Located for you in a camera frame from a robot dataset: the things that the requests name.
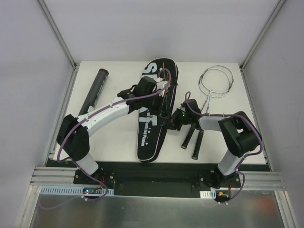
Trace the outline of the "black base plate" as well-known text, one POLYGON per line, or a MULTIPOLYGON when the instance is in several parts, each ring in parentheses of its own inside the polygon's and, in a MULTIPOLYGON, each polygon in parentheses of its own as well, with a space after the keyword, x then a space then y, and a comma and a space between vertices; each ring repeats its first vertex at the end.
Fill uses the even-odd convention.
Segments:
POLYGON ((198 198, 211 189, 213 163, 101 162, 90 179, 81 171, 74 184, 97 185, 102 181, 116 196, 198 198))

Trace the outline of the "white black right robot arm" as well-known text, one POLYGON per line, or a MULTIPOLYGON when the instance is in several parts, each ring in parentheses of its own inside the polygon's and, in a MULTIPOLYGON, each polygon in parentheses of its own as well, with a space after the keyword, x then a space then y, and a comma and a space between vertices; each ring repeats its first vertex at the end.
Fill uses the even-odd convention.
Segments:
POLYGON ((170 118, 169 126, 180 131, 183 125, 191 125, 197 130, 221 132, 227 151, 214 171, 204 178, 209 187, 225 187, 238 171, 243 160, 257 147, 263 150, 260 133, 246 113, 202 114, 195 99, 184 101, 170 118))

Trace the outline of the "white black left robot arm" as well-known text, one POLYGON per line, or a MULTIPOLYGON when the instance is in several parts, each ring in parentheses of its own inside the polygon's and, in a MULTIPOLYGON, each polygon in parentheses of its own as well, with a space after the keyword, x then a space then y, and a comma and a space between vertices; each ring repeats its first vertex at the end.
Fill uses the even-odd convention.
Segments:
POLYGON ((89 113, 64 117, 56 141, 60 145, 57 160, 62 151, 68 155, 84 173, 84 179, 91 185, 100 181, 99 166, 89 153, 89 138, 113 120, 128 115, 140 108, 158 112, 164 92, 170 87, 169 81, 156 82, 144 76, 139 83, 123 90, 108 104, 89 113))

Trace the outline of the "black shuttlecock tube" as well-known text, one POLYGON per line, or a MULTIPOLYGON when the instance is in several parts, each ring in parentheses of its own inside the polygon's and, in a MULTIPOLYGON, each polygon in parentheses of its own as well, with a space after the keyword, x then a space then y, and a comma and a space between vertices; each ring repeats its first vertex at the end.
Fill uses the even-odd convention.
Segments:
POLYGON ((89 113, 95 109, 108 76, 109 72, 106 69, 101 68, 98 70, 78 115, 89 113))

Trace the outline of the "aluminium frame rail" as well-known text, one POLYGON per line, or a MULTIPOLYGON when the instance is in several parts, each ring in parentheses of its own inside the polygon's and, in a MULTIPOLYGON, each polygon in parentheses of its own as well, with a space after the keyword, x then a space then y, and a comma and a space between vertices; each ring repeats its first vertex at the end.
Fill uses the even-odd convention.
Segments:
MULTIPOLYGON (((77 168, 36 167, 32 174, 31 185, 73 186, 77 168)), ((245 190, 285 191, 287 186, 279 172, 243 171, 245 190)))

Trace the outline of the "black racket bag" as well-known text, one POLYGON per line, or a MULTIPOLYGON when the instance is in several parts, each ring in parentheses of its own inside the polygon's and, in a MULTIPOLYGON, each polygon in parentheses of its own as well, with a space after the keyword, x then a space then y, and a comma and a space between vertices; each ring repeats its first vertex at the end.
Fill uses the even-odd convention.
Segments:
POLYGON ((142 76, 148 76, 160 84, 162 80, 169 79, 168 73, 162 71, 163 68, 171 74, 171 86, 159 96, 159 113, 154 115, 144 107, 139 110, 137 159, 142 163, 153 162, 159 156, 173 111, 179 71, 173 59, 164 57, 151 61, 142 72, 142 76))

